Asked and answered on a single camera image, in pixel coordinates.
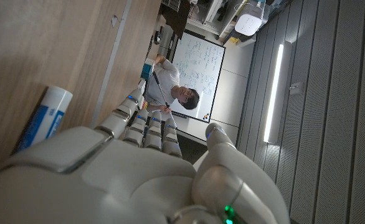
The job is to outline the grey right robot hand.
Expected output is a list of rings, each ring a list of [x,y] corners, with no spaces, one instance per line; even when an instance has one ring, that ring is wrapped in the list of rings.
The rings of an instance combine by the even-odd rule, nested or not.
[[[0,169],[0,223],[288,223],[271,178],[215,123],[198,167],[132,91],[96,128],[67,129]]]

